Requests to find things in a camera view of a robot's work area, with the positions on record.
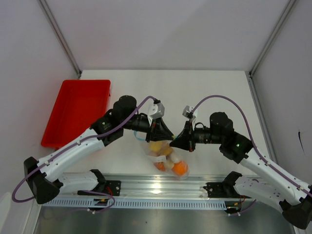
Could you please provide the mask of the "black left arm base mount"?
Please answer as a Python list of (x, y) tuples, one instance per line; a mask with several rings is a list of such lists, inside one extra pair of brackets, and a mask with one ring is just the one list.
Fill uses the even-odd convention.
[(119, 196), (121, 189), (121, 181), (120, 180), (106, 180), (104, 177), (100, 178), (100, 180), (96, 180), (86, 188), (82, 190), (78, 190), (78, 195), (93, 195), (89, 193), (89, 191), (97, 192), (97, 193), (105, 193), (112, 196)]

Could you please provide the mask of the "yellow toy pepper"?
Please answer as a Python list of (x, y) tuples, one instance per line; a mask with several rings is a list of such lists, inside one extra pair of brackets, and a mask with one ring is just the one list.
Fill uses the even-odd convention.
[(149, 144), (149, 149), (153, 152), (159, 152), (162, 148), (162, 142), (161, 141), (151, 141)]

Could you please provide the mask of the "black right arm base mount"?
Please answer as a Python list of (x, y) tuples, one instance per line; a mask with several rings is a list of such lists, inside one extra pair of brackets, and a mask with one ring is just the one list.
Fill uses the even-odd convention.
[(207, 182), (203, 189), (206, 190), (209, 198), (242, 198), (233, 186), (224, 185), (222, 182)]

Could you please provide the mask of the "yellow toy ginger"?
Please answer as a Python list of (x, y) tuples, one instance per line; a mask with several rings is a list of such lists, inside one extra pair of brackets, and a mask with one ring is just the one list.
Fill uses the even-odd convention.
[(168, 156), (173, 152), (173, 148), (168, 144), (162, 145), (162, 148), (159, 151), (159, 156)]

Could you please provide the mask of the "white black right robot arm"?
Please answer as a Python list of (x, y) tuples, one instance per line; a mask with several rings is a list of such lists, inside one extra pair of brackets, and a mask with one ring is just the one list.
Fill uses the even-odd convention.
[(234, 131), (232, 120), (224, 112), (211, 114), (209, 127), (193, 127), (191, 121), (186, 121), (184, 129), (170, 146), (192, 152), (197, 144), (218, 144), (227, 159), (268, 182), (268, 185), (263, 185), (240, 173), (231, 172), (223, 181), (225, 195), (254, 198), (281, 212), (293, 226), (302, 230), (307, 228), (312, 220), (311, 185), (262, 155), (250, 139)]

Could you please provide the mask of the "clear zip top bag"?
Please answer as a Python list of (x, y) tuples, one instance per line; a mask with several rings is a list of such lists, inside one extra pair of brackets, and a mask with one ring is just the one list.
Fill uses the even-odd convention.
[[(143, 141), (143, 139), (145, 138), (144, 134), (139, 134), (138, 132), (134, 132), (134, 136), (140, 142), (140, 146), (141, 146), (144, 154), (151, 161), (152, 164), (157, 163), (157, 162), (164, 162), (167, 171), (165, 171), (165, 172), (160, 171), (161, 173), (167, 174), (167, 175), (171, 175), (171, 176), (175, 176), (178, 179), (186, 179), (189, 176), (189, 170), (188, 170), (188, 173), (186, 175), (184, 175), (184, 176), (177, 176), (177, 175), (175, 175), (172, 172), (172, 168), (174, 166), (174, 163), (170, 160), (170, 155), (168, 155), (168, 156), (159, 156), (159, 154), (158, 154), (159, 152), (156, 153), (156, 152), (151, 151), (149, 149), (150, 142)], [(164, 145), (166, 143), (168, 143), (168, 144), (170, 143), (167, 140), (164, 140), (164, 141), (161, 141), (161, 142), (162, 142), (162, 145)]]

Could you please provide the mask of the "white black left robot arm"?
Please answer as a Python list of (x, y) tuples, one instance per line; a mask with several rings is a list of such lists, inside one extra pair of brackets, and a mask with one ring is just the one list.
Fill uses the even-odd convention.
[(162, 119), (165, 108), (161, 101), (155, 98), (147, 113), (139, 113), (141, 106), (133, 96), (122, 96), (104, 116), (64, 147), (39, 160), (27, 158), (23, 163), (25, 181), (36, 202), (45, 204), (59, 194), (72, 192), (102, 194), (106, 180), (99, 170), (81, 174), (65, 174), (65, 171), (121, 138), (124, 130), (145, 133), (146, 142), (173, 140), (173, 133)]

